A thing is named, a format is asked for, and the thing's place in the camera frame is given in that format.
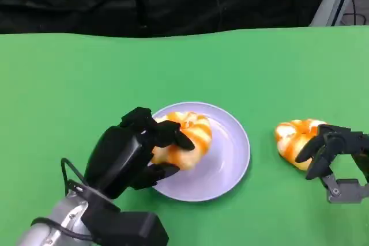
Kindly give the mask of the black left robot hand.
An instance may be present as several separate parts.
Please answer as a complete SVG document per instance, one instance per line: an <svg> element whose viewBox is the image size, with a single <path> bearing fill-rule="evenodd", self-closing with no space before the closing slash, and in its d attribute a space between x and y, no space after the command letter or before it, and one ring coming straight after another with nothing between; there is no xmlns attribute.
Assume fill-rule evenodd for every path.
<svg viewBox="0 0 369 246"><path fill-rule="evenodd" d="M179 123L158 123L149 108L137 107L100 137L88 160L84 180L110 199L116 199L128 187L153 187L179 171L169 162L152 162L155 147L172 145L183 150L195 148L181 132Z"/></svg>

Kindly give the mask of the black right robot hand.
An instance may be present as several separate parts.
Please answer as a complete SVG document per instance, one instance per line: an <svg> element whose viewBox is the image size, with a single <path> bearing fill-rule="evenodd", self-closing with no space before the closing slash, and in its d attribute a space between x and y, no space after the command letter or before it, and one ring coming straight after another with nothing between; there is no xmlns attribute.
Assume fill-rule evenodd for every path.
<svg viewBox="0 0 369 246"><path fill-rule="evenodd" d="M330 166L340 154L349 154L368 180L368 135L350 128L322 124L295 158L297 163L311 159L307 180L319 178L330 203L361 203L368 198L368 184L356 179L336 179Z"/></svg>

